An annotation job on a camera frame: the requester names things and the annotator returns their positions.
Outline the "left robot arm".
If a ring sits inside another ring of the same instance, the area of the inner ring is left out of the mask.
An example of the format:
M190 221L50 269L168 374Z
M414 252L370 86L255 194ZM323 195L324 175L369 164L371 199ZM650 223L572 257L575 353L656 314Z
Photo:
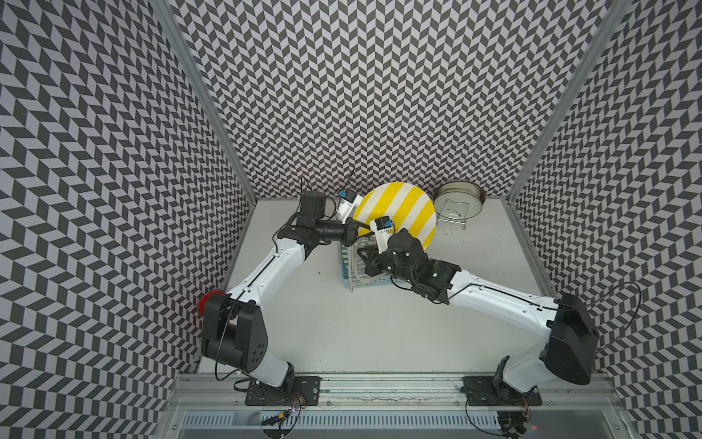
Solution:
M216 290L201 298L203 357L276 391L292 391L294 366L268 351L263 310L314 249L335 241L350 246L361 228L369 228L351 218L361 205L360 195L341 191L331 216L325 214L327 200L318 191L303 193L294 214L272 236L272 250L252 273L226 293Z

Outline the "yellow striped plate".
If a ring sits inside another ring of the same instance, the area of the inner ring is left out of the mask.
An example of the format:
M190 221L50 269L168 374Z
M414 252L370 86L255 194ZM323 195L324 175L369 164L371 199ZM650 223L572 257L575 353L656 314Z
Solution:
M424 250L433 242L437 214L433 201L421 188L402 182L376 187L363 197L353 219L369 225L384 216L393 221L395 232L407 230Z

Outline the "grey striped cloth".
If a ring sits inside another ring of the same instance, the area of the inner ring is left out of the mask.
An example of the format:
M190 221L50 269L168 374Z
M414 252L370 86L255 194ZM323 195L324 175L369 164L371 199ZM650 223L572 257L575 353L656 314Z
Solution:
M376 276L383 274L378 271L376 259L378 258L378 247L366 247L358 251L358 254L364 259L366 263L366 274L369 276Z

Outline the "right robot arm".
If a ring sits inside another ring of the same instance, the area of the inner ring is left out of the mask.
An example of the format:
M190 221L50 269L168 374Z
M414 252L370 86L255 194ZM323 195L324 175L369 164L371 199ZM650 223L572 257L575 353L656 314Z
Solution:
M388 274L435 305L473 309L535 338L532 346L500 360L491 383L497 395L522 399L549 380L592 380L600 334L577 296L533 296L481 280L454 263L431 259L405 229L378 232L375 239L378 250L365 259L367 274Z

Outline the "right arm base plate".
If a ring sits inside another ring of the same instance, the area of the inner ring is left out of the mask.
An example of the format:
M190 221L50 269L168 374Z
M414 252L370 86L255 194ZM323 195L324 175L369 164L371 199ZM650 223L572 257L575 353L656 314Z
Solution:
M539 407L543 405L539 389L528 393L519 393L506 384L494 384L490 376L464 376L461 392L465 394L468 405L475 407Z

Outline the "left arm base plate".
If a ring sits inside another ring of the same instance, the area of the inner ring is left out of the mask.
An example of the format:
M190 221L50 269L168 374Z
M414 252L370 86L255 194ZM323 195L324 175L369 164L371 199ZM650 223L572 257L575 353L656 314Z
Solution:
M272 387L253 380L246 392L246 406L292 406L298 402L305 407L318 406L321 393L320 376L296 376L286 378L280 387Z

